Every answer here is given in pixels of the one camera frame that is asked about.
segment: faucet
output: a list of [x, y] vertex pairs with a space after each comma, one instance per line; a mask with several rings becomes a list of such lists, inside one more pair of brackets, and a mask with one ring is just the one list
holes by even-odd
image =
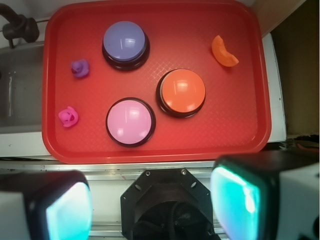
[[13, 49], [13, 39], [23, 38], [27, 43], [35, 42], [39, 37], [39, 29], [36, 20], [18, 15], [8, 5], [0, 3], [0, 15], [8, 20], [2, 28], [5, 39], [9, 40], [9, 46]]

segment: purple rubber duck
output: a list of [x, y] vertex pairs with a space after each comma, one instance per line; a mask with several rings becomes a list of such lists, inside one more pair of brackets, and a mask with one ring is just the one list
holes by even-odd
[[73, 61], [71, 71], [76, 78], [83, 78], [89, 73], [89, 63], [85, 59]]

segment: wall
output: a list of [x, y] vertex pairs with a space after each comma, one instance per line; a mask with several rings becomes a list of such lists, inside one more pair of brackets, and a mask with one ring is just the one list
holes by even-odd
[[319, 0], [307, 0], [271, 34], [288, 137], [319, 135]]

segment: pink button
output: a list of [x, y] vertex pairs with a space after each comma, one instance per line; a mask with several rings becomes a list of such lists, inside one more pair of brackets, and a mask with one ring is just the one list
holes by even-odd
[[134, 97], [117, 101], [106, 116], [106, 129], [110, 137], [125, 147], [146, 143], [155, 128], [156, 117], [151, 107]]

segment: orange toy piece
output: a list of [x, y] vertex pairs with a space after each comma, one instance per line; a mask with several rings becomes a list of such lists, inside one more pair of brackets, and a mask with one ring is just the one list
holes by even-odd
[[239, 63], [239, 60], [226, 50], [224, 40], [217, 35], [211, 44], [215, 59], [223, 66], [233, 67]]

